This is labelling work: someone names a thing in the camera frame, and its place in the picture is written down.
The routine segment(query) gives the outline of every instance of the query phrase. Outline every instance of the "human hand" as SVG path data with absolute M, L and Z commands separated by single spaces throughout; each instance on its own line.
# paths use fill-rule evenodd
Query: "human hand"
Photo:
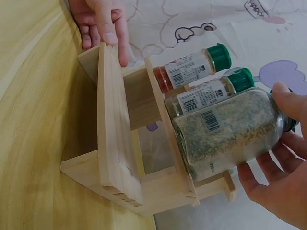
M 307 229 L 307 96 L 290 93 L 282 83 L 275 84 L 273 96 L 285 115 L 301 122 L 303 137 L 293 132 L 284 133 L 273 148 L 272 152 L 283 171 L 269 153 L 257 158 L 269 182 L 268 186 L 256 181 L 247 163 L 238 167 L 239 179 L 252 201 L 283 221 Z M 297 158 L 290 149 L 303 160 Z
M 118 43 L 122 67 L 128 64 L 129 37 L 125 6 L 122 0 L 69 0 L 71 13 L 80 29 L 84 50 Z

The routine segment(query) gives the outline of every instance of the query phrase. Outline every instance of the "glass jar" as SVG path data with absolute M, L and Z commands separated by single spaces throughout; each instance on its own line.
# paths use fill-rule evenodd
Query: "glass jar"
M 191 90 L 166 98 L 165 106 L 171 119 L 223 101 L 228 97 L 254 87 L 255 83 L 249 69 L 238 68 L 230 76 L 191 87 Z
M 217 44 L 164 66 L 155 67 L 153 72 L 165 94 L 230 67 L 231 58 L 227 48 L 223 44 Z
M 183 161 L 195 181 L 266 153 L 297 124 L 277 108 L 271 94 L 255 87 L 173 120 Z

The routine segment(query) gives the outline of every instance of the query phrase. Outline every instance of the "green cap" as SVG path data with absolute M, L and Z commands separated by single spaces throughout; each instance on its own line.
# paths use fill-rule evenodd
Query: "green cap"
M 240 68 L 234 71 L 234 73 L 228 76 L 236 92 L 247 90 L 250 87 L 255 86 L 253 75 L 247 68 Z
M 219 72 L 231 67 L 231 58 L 228 49 L 223 44 L 218 43 L 207 49 L 215 65 L 215 71 Z

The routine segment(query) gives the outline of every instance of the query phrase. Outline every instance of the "wooden table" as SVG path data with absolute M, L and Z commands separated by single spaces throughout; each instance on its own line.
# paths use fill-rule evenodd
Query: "wooden table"
M 0 229 L 155 229 L 60 173 L 97 149 L 97 90 L 64 3 L 6 0 L 0 17 Z

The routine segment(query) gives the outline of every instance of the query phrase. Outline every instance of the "wooden spice rack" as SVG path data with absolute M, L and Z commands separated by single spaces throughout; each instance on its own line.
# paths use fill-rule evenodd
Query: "wooden spice rack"
M 162 92 L 148 58 L 145 66 L 122 72 L 116 49 L 101 43 L 78 56 L 97 84 L 98 150 L 61 163 L 61 171 L 95 193 L 141 215 L 150 215 L 225 191 L 229 201 L 235 186 L 229 171 L 193 183 L 185 170 Z M 162 120 L 174 166 L 148 175 L 137 129 Z

